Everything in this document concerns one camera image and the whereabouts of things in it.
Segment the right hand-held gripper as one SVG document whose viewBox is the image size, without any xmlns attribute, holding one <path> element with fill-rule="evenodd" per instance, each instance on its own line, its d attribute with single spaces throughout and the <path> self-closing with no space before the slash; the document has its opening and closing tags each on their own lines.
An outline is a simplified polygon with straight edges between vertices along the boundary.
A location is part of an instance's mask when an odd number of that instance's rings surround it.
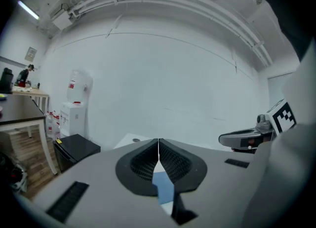
<svg viewBox="0 0 316 228">
<path fill-rule="evenodd" d="M 288 102 L 282 99 L 265 114 L 257 116 L 255 127 L 222 134 L 218 141 L 233 151 L 254 153 L 261 143 L 274 140 L 295 125 L 294 114 Z"/>
</svg>

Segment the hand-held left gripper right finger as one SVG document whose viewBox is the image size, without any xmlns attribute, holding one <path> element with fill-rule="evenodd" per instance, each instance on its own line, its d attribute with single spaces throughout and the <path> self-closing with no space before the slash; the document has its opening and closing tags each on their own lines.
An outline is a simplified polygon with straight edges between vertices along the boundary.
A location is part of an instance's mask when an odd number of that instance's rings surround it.
<svg viewBox="0 0 316 228">
<path fill-rule="evenodd" d="M 171 217 L 178 225 L 183 225 L 198 215 L 186 209 L 180 194 L 195 191 L 199 187 L 206 176 L 207 165 L 200 157 L 168 140 L 161 138 L 158 145 L 159 160 L 174 185 Z"/>
</svg>

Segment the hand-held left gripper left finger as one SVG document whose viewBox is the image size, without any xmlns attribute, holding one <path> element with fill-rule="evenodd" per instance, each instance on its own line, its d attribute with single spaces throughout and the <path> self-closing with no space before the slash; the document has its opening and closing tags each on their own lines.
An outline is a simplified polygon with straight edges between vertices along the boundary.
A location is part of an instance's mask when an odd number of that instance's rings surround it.
<svg viewBox="0 0 316 228">
<path fill-rule="evenodd" d="M 158 196 L 153 175 L 158 162 L 158 139 L 129 145 L 132 150 L 116 163 L 116 176 L 120 183 L 133 194 Z"/>
</svg>

